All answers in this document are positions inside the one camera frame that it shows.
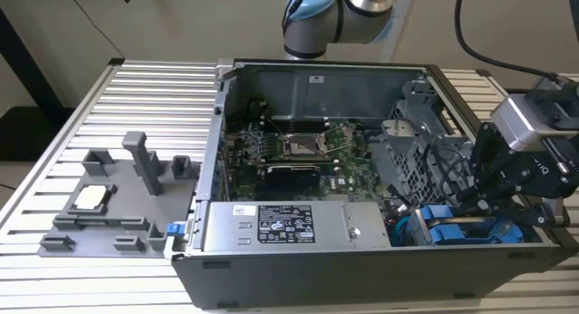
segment black stand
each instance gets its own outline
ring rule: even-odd
[[[0,37],[0,54],[38,104],[14,107],[0,118],[0,161],[35,161],[72,110],[63,107],[2,8]]]

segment white wall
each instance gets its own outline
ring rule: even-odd
[[[286,0],[79,0],[127,58],[283,58]],[[56,94],[75,105],[118,57],[72,0],[0,0]],[[337,45],[334,60],[377,61],[381,45]]]
[[[530,87],[533,75],[497,68],[462,51],[454,33],[457,0],[415,0],[394,62],[486,68],[501,84]],[[579,73],[579,42],[569,0],[465,0],[463,35],[481,54],[559,73]]]

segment slotted aluminum surface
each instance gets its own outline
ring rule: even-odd
[[[54,152],[39,161],[0,211],[0,220],[8,218],[0,228],[0,309],[59,314],[202,312],[190,304],[166,260],[39,258],[35,253],[84,173],[79,161],[88,148],[107,147],[115,158],[124,159],[128,157],[120,148],[124,132],[144,130],[148,148],[158,151],[160,158],[186,154],[202,160],[206,119],[215,94],[214,66],[127,62],[106,71],[79,106],[78,122],[55,139]],[[505,95],[494,80],[475,71],[449,70],[445,74],[481,119],[489,119]],[[570,231],[579,238],[579,195],[567,199],[567,206],[573,217]],[[419,278],[410,273],[410,279]],[[578,294],[579,257],[574,257],[546,273],[517,277],[482,300],[289,307],[260,312],[579,313]]]

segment motherboard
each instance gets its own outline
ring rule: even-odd
[[[251,123],[228,134],[231,201],[382,201],[385,188],[358,126],[326,121],[322,132],[287,133]]]

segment warning label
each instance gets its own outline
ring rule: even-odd
[[[260,243],[317,243],[311,205],[260,205]]]

